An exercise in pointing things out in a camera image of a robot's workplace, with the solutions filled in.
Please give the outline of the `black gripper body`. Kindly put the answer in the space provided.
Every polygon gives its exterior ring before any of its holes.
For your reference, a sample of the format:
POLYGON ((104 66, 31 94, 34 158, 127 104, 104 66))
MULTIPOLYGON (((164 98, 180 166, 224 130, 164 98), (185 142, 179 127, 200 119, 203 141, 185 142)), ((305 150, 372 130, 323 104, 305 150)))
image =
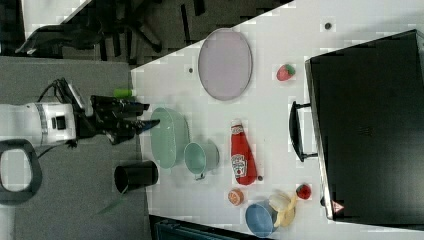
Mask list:
POLYGON ((115 97, 97 96, 90 97, 93 114, 91 116, 77 117, 77 139, 91 138, 96 135, 106 135, 112 145, 117 145, 132 139, 136 131, 132 125, 132 117, 137 117, 140 112, 128 112, 126 105, 131 100, 115 97))

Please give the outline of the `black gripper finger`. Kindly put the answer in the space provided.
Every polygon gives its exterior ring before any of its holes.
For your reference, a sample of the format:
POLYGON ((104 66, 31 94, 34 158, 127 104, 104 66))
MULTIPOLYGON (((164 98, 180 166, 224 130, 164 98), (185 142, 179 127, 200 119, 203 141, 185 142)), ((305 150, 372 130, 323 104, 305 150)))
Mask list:
POLYGON ((126 110, 128 112, 143 112, 149 109, 149 104, 143 104, 139 102, 131 102, 126 105, 126 110))
POLYGON ((158 119, 153 120, 136 120, 132 123, 137 134, 141 134, 151 128, 157 126, 160 123, 158 119))

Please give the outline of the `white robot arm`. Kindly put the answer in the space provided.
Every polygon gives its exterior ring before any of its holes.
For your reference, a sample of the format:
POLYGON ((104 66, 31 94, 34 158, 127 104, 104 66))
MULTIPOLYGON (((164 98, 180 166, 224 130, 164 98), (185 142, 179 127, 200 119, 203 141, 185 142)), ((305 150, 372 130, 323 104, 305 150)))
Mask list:
POLYGON ((160 121, 141 120, 149 106, 114 97, 90 97, 92 114, 78 105, 27 103, 1 106, 1 139, 25 139, 35 147, 68 144, 104 135, 113 145, 128 141, 157 126, 160 121))

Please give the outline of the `black cylinder arm base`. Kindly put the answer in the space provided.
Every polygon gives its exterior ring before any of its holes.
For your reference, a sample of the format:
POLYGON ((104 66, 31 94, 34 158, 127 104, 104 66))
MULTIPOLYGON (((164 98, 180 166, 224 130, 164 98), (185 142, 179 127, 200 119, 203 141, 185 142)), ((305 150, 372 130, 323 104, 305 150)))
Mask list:
POLYGON ((152 161, 117 166, 114 170, 114 183, 120 193, 155 185, 158 179, 158 168, 152 161))

